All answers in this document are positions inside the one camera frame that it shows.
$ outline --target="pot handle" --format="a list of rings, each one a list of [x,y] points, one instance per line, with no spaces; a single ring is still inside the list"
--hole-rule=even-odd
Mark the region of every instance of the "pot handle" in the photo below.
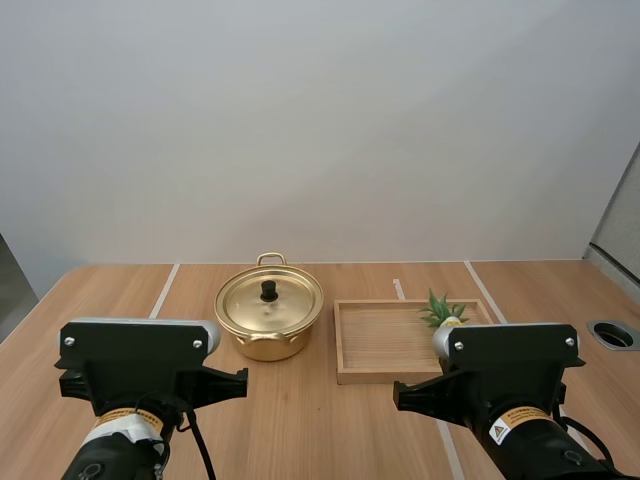
[[[240,337],[237,337],[237,338],[238,338],[238,341],[240,341],[240,343],[242,343],[243,345],[250,345],[253,342],[257,342],[259,340],[275,340],[277,342],[286,342],[287,340],[287,337],[285,337],[280,332],[252,333],[246,338],[240,338]]]
[[[268,253],[263,253],[258,257],[258,260],[256,261],[256,266],[259,267],[260,265],[262,265],[262,260],[269,257],[278,257],[283,265],[287,264],[287,261],[285,260],[284,255],[282,255],[281,253],[268,252]]]

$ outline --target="gold pot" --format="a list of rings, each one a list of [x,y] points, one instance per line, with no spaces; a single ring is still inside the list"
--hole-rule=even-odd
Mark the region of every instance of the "gold pot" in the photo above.
[[[278,257],[281,265],[263,265]],[[308,343],[322,309],[318,281],[287,265],[280,253],[265,253],[256,266],[232,277],[216,297],[220,325],[233,334],[243,355],[271,362],[295,355]]]

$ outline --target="white wall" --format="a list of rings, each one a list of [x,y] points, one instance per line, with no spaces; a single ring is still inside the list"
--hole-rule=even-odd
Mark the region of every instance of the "white wall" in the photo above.
[[[6,1],[0,231],[87,262],[577,258],[638,140],[633,1]]]

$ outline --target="white tape line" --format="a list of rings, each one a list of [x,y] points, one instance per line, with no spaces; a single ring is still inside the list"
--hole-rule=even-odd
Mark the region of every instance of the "white tape line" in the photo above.
[[[507,322],[507,319],[504,317],[504,315],[502,315],[502,312],[498,308],[498,304],[495,302],[495,300],[489,293],[489,290],[487,290],[487,287],[484,286],[484,283],[482,283],[482,280],[480,280],[480,277],[478,276],[476,271],[473,269],[473,265],[471,265],[471,262],[469,260],[465,260],[464,264],[467,267],[467,270],[469,270],[471,277],[476,282],[476,285],[482,292],[482,295],[484,295],[485,300],[489,303],[491,310],[493,310],[493,313],[495,313],[496,317],[498,317],[498,320],[500,320],[500,323],[509,323]]]
[[[442,420],[436,420],[436,423],[438,424],[438,430],[440,430],[444,450],[447,452],[449,466],[451,467],[451,474],[453,475],[454,480],[464,480],[462,465],[460,465],[458,452],[456,451],[456,446],[453,444],[453,438],[451,438],[449,425],[447,425],[447,422],[443,422]]]
[[[169,289],[171,288],[171,284],[173,283],[173,280],[176,278],[176,274],[178,273],[179,268],[180,268],[180,264],[176,263],[171,269],[171,273],[169,273],[169,277],[167,278],[167,281],[164,284],[164,288],[162,289],[162,292],[160,292],[158,301],[153,307],[153,310],[151,310],[151,315],[149,315],[149,318],[156,318],[158,316],[158,313],[160,313],[162,304],[164,303],[165,298],[167,298],[167,294],[169,293]]]
[[[484,283],[482,283],[482,280],[480,280],[480,277],[478,276],[475,269],[473,268],[473,265],[471,265],[471,262],[469,260],[465,260],[464,264],[467,267],[467,270],[469,270],[469,274],[471,275],[473,280],[476,282],[476,285],[482,292],[482,295],[484,295],[485,300],[487,301],[487,303],[489,303],[491,310],[493,310],[493,313],[495,313],[496,317],[498,317],[498,320],[500,320],[500,323],[509,323],[507,322],[507,319],[500,311],[498,304],[495,302],[495,300],[489,293],[489,290],[487,290],[487,287],[485,287]],[[566,415],[562,407],[560,407],[560,415],[562,416]],[[582,448],[584,448],[587,452],[591,453],[591,450],[589,450],[589,447],[587,447],[587,444],[584,442],[584,439],[582,438],[582,436],[578,432],[576,432],[573,428],[569,428],[569,435],[571,435],[571,437],[576,442],[578,442]]]
[[[393,279],[393,286],[396,287],[396,294],[398,295],[398,300],[406,300],[404,296],[404,290],[402,290],[402,284],[400,283],[399,278]],[[444,450],[447,453],[447,458],[449,459],[451,474],[453,475],[454,480],[464,480],[462,465],[460,465],[458,452],[456,451],[456,446],[453,443],[453,438],[451,438],[451,431],[449,430],[449,425],[447,425],[447,422],[443,422],[442,420],[436,420],[436,423],[438,424],[438,430],[440,430],[440,436],[442,437],[442,444],[444,445]]]
[[[393,286],[396,287],[396,294],[398,295],[398,300],[406,300],[404,296],[404,291],[402,290],[402,284],[400,283],[399,278],[393,279]]]

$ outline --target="wooden tray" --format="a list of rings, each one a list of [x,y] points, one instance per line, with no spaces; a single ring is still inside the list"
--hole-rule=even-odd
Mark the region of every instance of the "wooden tray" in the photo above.
[[[428,300],[336,300],[334,318],[338,383],[415,384],[442,375],[431,338],[435,332],[418,310]],[[465,303],[465,325],[493,323],[480,300]]]

